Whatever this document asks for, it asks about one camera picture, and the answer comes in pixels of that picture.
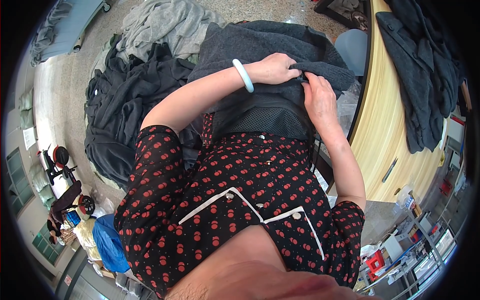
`warning sign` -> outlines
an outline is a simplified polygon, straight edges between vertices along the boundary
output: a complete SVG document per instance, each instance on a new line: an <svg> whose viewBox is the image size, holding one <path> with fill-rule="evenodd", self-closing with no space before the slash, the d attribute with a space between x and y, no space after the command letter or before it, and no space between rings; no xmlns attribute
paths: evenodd
<svg viewBox="0 0 480 300"><path fill-rule="evenodd" d="M70 276L65 276L65 283L67 284L67 286L70 286L70 283L72 283L72 278Z"/></svg>

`black dress with red polka dots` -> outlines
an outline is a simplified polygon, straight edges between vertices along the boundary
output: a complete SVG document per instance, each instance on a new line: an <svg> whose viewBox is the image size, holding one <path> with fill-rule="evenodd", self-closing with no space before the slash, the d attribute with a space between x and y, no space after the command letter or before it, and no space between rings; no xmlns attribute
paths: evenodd
<svg viewBox="0 0 480 300"><path fill-rule="evenodd" d="M365 216L348 201L330 208L307 157L304 141L232 133L204 146L185 171L173 130L143 129L114 221L133 273L164 297L235 234L262 225L288 270L352 288Z"/></svg>

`white bangle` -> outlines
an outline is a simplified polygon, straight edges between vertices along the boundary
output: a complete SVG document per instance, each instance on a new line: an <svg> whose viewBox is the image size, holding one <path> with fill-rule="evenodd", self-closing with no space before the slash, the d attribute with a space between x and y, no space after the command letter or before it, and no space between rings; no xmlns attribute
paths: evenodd
<svg viewBox="0 0 480 300"><path fill-rule="evenodd" d="M232 62L233 62L233 66L240 73L240 76L241 76L243 82L245 83L245 88L247 89L247 91L249 93L253 93L252 81L251 81L250 77L248 76L247 71L245 70L245 68L241 64L241 62L238 59L234 59Z"/></svg>

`forearm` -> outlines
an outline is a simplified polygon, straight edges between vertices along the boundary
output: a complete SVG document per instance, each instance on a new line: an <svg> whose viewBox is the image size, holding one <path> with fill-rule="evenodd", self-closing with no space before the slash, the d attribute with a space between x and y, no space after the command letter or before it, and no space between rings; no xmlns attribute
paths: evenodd
<svg viewBox="0 0 480 300"><path fill-rule="evenodd" d="M158 103L145 117L142 128L165 125L177 134L223 97L242 88L239 72L228 68L184 85Z"/></svg>
<svg viewBox="0 0 480 300"><path fill-rule="evenodd" d="M332 160L337 202L350 200L364 209L366 201L363 176L342 128L338 124L332 125L320 136Z"/></svg>

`blue tarp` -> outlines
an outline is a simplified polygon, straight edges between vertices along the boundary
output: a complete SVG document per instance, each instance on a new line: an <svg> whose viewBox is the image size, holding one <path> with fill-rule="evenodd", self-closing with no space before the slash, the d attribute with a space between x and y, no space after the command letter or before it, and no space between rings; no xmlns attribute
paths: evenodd
<svg viewBox="0 0 480 300"><path fill-rule="evenodd" d="M120 235L113 228L113 214L98 218L93 227L93 238L103 265L111 272L125 273L130 269L120 242Z"/></svg>

